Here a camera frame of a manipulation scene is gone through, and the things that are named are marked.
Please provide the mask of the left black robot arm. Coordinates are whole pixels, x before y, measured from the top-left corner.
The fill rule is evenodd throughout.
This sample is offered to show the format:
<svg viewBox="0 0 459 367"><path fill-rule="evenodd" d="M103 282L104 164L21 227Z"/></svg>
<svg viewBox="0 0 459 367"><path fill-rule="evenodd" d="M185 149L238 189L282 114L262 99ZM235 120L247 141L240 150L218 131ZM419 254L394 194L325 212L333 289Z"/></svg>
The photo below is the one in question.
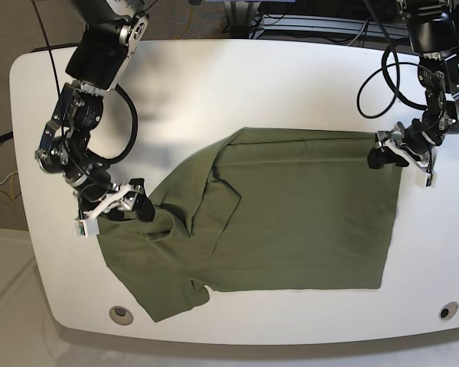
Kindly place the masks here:
<svg viewBox="0 0 459 367"><path fill-rule="evenodd" d="M402 65L395 41L370 1L365 3L372 19L386 40L379 73L393 93L392 101L422 112L409 127L398 122L389 131L376 133L375 145L367 158L369 168L378 170L387 164L407 167L415 164L433 175L436 149L447 135L459 135L459 46L451 1L400 1L399 15L409 34L412 50L418 55L417 78L425 90L424 105L409 100L400 91L401 77L391 77L390 67Z"/></svg>

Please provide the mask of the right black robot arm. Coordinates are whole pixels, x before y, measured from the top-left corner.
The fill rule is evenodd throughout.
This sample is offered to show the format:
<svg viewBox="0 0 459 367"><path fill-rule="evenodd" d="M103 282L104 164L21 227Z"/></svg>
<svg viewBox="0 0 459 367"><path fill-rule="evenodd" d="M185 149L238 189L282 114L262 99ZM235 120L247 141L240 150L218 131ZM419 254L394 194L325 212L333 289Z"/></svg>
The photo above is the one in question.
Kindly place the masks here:
<svg viewBox="0 0 459 367"><path fill-rule="evenodd" d="M68 5L84 23L84 32L66 67L73 80L57 87L57 104L35 159L44 172L62 174L73 188L81 220L105 214L120 222L131 213L142 222L151 222L155 208L146 196L143 179L117 184L108 172L127 158L138 134L135 105L119 79L147 28L148 5L143 1L70 1ZM113 158L88 147L109 91L125 101L132 117L128 143Z"/></svg>

